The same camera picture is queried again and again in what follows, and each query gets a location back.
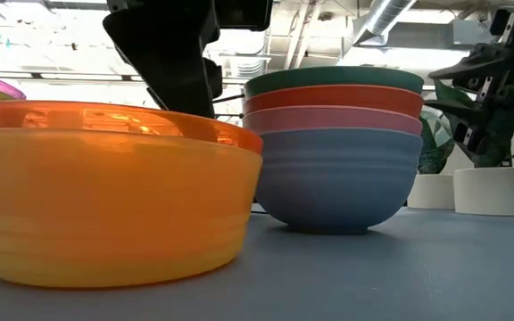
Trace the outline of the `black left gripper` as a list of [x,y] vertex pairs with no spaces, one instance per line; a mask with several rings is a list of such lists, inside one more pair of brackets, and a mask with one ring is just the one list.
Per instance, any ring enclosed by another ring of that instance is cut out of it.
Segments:
[[214,0],[106,0],[103,26],[159,104],[212,118],[222,68],[203,58],[219,35]]

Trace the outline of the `orange-red matte bowl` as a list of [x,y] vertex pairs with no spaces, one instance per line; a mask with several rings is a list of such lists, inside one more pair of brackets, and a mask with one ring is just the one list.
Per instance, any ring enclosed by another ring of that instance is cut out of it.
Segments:
[[417,118],[423,107],[420,94],[390,86],[323,85],[301,86],[271,91],[248,98],[243,114],[255,111],[297,106],[352,106],[400,112]]

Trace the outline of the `orange translucent plastic bowl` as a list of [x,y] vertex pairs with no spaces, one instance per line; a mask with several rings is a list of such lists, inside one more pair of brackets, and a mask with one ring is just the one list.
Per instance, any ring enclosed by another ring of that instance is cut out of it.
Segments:
[[215,119],[174,111],[108,103],[0,101],[0,128],[111,131],[151,136],[182,136],[261,153],[252,131]]

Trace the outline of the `pink plate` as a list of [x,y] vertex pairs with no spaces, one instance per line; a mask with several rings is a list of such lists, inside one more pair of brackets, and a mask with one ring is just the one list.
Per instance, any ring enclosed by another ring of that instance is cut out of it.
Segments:
[[378,109],[334,106],[297,105],[250,112],[243,117],[243,128],[261,135],[285,130],[315,128],[381,128],[419,136],[419,119]]

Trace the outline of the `yellow translucent plastic bowl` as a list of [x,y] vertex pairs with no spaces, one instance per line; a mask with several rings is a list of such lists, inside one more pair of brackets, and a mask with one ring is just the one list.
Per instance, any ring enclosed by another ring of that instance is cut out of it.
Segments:
[[0,129],[0,279],[98,288],[195,276],[242,249],[261,156],[177,136]]

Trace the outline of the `blue matte bowl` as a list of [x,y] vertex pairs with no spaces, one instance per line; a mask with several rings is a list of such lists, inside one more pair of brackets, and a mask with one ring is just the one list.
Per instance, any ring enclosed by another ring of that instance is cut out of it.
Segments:
[[390,129],[323,128],[262,135],[256,201],[294,230],[363,234],[408,199],[419,136]]

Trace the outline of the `snake plant in white pot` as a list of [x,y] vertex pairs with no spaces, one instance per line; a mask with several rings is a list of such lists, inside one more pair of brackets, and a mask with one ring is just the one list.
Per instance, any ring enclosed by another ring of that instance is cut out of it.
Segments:
[[422,210],[453,210],[453,178],[442,173],[455,147],[449,120],[441,111],[427,106],[419,120],[423,146],[407,205]]
[[473,163],[471,169],[453,173],[454,207],[460,214],[514,216],[514,167],[511,143],[514,136],[514,107],[484,107],[480,99],[442,81],[435,82],[435,100],[475,101],[483,118],[458,118],[445,114],[452,140]]

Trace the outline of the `silver flexible air duct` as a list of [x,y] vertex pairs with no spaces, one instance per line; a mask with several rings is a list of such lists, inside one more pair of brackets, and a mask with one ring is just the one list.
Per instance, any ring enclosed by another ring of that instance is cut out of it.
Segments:
[[264,31],[232,30],[230,59],[231,73],[236,78],[254,78],[265,71],[266,59],[262,58],[266,47]]

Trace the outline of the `silver spiral air duct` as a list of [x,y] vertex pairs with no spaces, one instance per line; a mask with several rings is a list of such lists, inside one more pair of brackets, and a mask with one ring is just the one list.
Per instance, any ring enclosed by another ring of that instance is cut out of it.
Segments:
[[353,21],[354,46],[384,46],[390,30],[418,0],[374,0],[369,11]]

